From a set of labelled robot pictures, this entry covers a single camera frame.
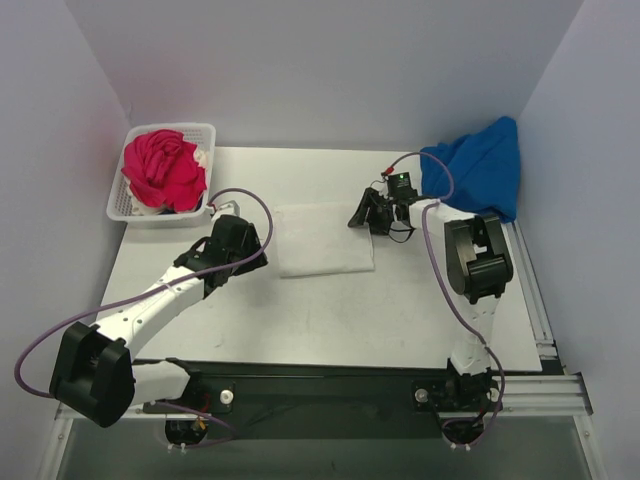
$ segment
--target black cable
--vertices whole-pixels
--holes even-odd
[[[472,430],[476,427],[485,417],[487,412],[489,411],[489,405],[484,405],[480,408],[480,413],[473,418],[456,418],[446,422],[443,427],[440,424],[440,430],[444,434],[444,436],[453,443],[465,444],[469,443],[469,435],[472,434]]]
[[[409,241],[409,239],[411,238],[411,236],[413,235],[413,232],[416,231],[415,228],[411,228],[409,230],[394,230],[393,228],[390,228],[389,230],[390,230],[390,232],[387,234],[388,237],[391,240],[393,240],[394,242],[396,242],[396,243],[407,243]],[[409,233],[409,235],[407,235],[407,237],[404,240],[397,240],[397,239],[395,239],[395,238],[393,238],[391,236],[391,232],[407,232],[407,233]]]
[[[264,410],[259,411],[256,415],[251,417],[244,424],[245,427],[252,427],[257,425],[258,423],[264,422],[265,420],[269,420],[277,415],[282,415],[284,413],[293,410],[294,408],[300,407],[301,405],[277,405],[274,407],[266,407]]]

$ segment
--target white table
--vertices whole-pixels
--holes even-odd
[[[213,190],[238,186],[278,205],[348,201],[403,152],[217,148]],[[398,167],[420,184],[417,158]],[[266,235],[252,199],[228,196]],[[157,280],[211,226],[127,228],[104,302],[132,296]],[[273,259],[275,245],[267,248]],[[191,307],[139,358],[443,368],[458,328],[435,282],[420,235],[404,245],[374,238],[375,272],[280,279],[273,264],[232,278]],[[503,296],[493,346],[505,369],[539,371],[540,359],[516,271]]]

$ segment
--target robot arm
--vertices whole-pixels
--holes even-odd
[[[77,322],[64,333],[50,393],[102,427],[115,423],[130,405],[180,398],[190,374],[180,362],[133,365],[140,350],[171,320],[223,286],[231,276],[263,267],[261,254],[249,263],[172,281],[248,258],[260,249],[255,227],[237,216],[235,202],[218,210],[212,233],[180,255],[148,290],[166,287],[91,326]]]
[[[489,343],[500,296],[513,277],[500,220],[496,215],[479,216],[419,196],[406,172],[385,178],[387,196],[365,189],[348,226],[366,224],[372,234],[388,235],[392,223],[399,221],[412,231],[422,227],[424,209],[437,203],[427,212],[429,235],[438,265],[443,270],[446,265],[446,287],[462,317]],[[450,360],[459,376],[481,375],[491,368],[480,339],[462,325]]]
[[[412,204],[411,225],[421,226],[422,212],[433,203],[436,201]],[[500,220],[495,215],[478,216],[443,203],[429,209],[427,215],[438,265],[446,266],[449,294],[462,317],[490,344],[496,308],[513,278]],[[459,375],[474,376],[491,369],[484,345],[462,325],[450,359]]]

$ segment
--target white screw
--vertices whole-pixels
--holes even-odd
[[[487,392],[487,398],[493,403],[496,403],[498,401],[498,397],[500,397],[500,392],[497,388],[492,388]]]
[[[414,396],[416,397],[416,401],[418,403],[427,403],[427,400],[429,399],[429,393],[424,388],[419,388],[418,390],[416,390]]]
[[[223,390],[220,392],[220,403],[223,405],[231,405],[233,402],[233,392],[231,390]]]

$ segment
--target white towel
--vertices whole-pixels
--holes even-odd
[[[287,205],[275,213],[281,277],[365,272],[374,269],[368,228],[349,228],[353,203]]]

